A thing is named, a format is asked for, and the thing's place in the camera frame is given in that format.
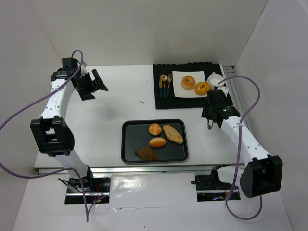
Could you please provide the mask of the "metal tongs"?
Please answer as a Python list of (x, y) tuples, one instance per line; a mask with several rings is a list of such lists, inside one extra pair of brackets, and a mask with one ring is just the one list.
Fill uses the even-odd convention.
[(207, 119), (207, 129), (211, 130), (213, 128), (214, 121), (212, 119)]

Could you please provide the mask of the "orange sugared donut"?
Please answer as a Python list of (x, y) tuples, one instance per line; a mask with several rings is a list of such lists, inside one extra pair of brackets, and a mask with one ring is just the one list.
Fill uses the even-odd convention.
[(199, 82), (194, 87), (194, 92), (199, 96), (205, 96), (210, 90), (210, 85), (207, 82)]

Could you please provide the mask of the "glazed brown donut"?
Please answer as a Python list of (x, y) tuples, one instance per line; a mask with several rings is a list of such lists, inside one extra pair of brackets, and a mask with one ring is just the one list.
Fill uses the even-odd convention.
[(191, 90), (195, 86), (195, 79), (190, 75), (186, 75), (181, 80), (181, 86), (186, 90)]

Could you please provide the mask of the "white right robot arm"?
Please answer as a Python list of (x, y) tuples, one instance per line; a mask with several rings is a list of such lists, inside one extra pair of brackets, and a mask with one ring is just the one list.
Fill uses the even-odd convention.
[(203, 145), (216, 154), (216, 139), (203, 139), (200, 131), (211, 130), (216, 124), (238, 148), (236, 161), (243, 161), (240, 170), (240, 187), (248, 198), (279, 191), (282, 178), (282, 160), (272, 156), (251, 134), (244, 118), (233, 107), (226, 88), (208, 92), (202, 117), (208, 127), (198, 124), (194, 118), (186, 122), (180, 119), (134, 120), (122, 125), (121, 159), (126, 164), (183, 162), (196, 154), (195, 147)]

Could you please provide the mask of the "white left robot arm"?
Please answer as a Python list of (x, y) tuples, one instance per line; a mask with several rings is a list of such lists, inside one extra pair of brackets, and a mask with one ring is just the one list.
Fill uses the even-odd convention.
[(73, 57), (63, 58), (62, 67), (51, 76), (51, 93), (47, 105), (30, 128), (41, 153), (58, 161), (69, 173), (68, 185), (74, 188), (94, 187), (94, 176), (74, 150), (75, 138), (65, 121), (69, 100), (77, 91), (81, 100), (94, 100), (98, 90), (106, 90), (96, 69), (95, 79), (83, 69), (83, 64)]

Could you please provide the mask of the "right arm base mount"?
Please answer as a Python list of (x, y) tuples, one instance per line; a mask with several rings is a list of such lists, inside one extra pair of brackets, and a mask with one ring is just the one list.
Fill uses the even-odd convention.
[(196, 187), (198, 202), (225, 201), (231, 184), (221, 182), (219, 179), (218, 170), (223, 167), (229, 167), (229, 165), (214, 166), (209, 174), (195, 175), (191, 184)]

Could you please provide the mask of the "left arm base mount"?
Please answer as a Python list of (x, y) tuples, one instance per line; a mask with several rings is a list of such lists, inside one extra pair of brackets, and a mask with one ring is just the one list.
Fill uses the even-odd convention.
[[(66, 188), (64, 203), (66, 205), (83, 204), (82, 189), (79, 186), (72, 186), (69, 181), (58, 179)], [(93, 186), (85, 187), (85, 197), (87, 204), (96, 202), (97, 204), (108, 204), (110, 201), (111, 177), (99, 177), (93, 179)]]

